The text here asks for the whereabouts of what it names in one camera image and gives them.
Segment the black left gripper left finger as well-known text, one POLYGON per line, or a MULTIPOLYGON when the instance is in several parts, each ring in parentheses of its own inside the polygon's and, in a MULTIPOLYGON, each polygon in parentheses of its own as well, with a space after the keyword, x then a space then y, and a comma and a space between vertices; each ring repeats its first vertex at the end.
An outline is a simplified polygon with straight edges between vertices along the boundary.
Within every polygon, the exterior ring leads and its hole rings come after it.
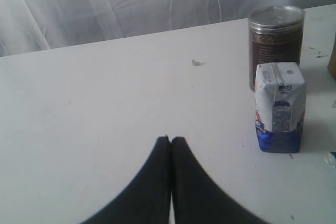
POLYGON ((84 223, 169 223, 170 204, 171 142, 160 136, 127 187, 84 223))

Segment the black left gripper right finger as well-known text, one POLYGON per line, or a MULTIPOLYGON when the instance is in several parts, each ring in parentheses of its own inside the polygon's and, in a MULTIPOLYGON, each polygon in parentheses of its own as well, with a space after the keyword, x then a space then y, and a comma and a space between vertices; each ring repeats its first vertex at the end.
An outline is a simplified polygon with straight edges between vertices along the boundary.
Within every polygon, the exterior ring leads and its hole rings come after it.
POLYGON ((183 137, 171 142, 175 223, 262 223, 208 176, 183 137))

